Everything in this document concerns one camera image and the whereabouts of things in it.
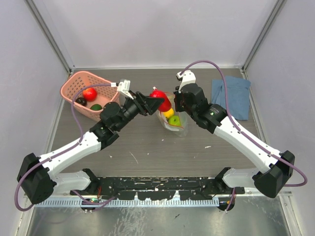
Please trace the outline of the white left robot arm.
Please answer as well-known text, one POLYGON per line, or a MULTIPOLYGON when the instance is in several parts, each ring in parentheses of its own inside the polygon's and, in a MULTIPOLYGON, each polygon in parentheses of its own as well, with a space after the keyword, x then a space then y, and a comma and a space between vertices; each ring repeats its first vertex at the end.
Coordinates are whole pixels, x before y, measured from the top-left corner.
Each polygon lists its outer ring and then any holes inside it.
POLYGON ((163 98, 144 96, 137 92, 124 105, 107 103, 100 113, 100 121, 79 139, 41 156, 27 155, 20 168, 14 200, 22 188, 32 204, 38 204, 53 194, 83 190, 92 195, 98 190, 98 179, 90 170, 63 173, 63 170, 92 153, 114 143, 121 131, 137 115, 152 115, 164 102, 163 98))

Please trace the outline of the yellow toy lemon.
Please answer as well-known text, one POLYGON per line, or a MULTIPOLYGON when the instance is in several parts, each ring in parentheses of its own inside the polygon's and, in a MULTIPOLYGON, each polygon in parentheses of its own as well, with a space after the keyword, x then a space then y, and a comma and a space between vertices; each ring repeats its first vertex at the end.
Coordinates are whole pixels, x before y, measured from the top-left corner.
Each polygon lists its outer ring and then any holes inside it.
POLYGON ((174 110, 170 108, 168 111, 163 112, 163 115, 166 119, 170 119, 172 116, 174 116, 174 110))

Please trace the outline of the green toy apple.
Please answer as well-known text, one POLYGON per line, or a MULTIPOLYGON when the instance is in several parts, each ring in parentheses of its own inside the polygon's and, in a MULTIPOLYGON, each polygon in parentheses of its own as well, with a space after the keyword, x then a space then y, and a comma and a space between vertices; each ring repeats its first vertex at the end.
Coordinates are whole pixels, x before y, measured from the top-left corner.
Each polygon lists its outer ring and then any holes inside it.
POLYGON ((168 123, 169 123, 170 125, 173 125, 173 126, 181 126, 180 118, 179 118, 179 116, 177 116, 177 115, 172 116, 172 117, 168 120, 168 123))

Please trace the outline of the red toy apple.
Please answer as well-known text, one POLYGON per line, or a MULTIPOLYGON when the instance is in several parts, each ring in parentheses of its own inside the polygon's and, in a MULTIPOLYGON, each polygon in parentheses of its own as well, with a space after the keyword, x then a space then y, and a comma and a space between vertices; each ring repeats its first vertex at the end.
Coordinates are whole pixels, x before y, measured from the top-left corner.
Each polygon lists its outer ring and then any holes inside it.
POLYGON ((82 94, 87 101, 94 101, 97 98, 97 91, 94 88, 87 88, 83 90, 82 94))

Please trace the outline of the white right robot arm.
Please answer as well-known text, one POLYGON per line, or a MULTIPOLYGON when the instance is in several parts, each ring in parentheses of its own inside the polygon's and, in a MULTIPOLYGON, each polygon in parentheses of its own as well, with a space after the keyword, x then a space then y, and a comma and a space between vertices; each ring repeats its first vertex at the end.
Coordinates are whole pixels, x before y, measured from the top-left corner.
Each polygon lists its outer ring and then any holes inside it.
POLYGON ((178 112, 186 112, 200 128, 233 145, 255 165, 253 169, 222 171, 216 181, 220 193, 226 194, 234 187, 249 187, 269 198, 278 195, 293 174, 293 153, 280 152, 251 133, 244 135, 246 129, 234 118, 229 118, 226 109, 208 103, 203 89, 195 83, 177 86, 174 95, 178 112))

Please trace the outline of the clear zip top bag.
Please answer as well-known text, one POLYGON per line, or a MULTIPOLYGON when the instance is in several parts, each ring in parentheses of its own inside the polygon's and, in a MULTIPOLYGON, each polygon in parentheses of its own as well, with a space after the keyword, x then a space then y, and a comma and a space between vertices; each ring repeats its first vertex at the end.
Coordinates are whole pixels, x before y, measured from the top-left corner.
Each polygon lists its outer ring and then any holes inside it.
POLYGON ((156 111, 156 115, 162 126, 180 137, 187 135, 188 115, 185 112, 176 111, 174 103, 175 95, 153 87, 150 97, 164 98, 165 100, 156 111))

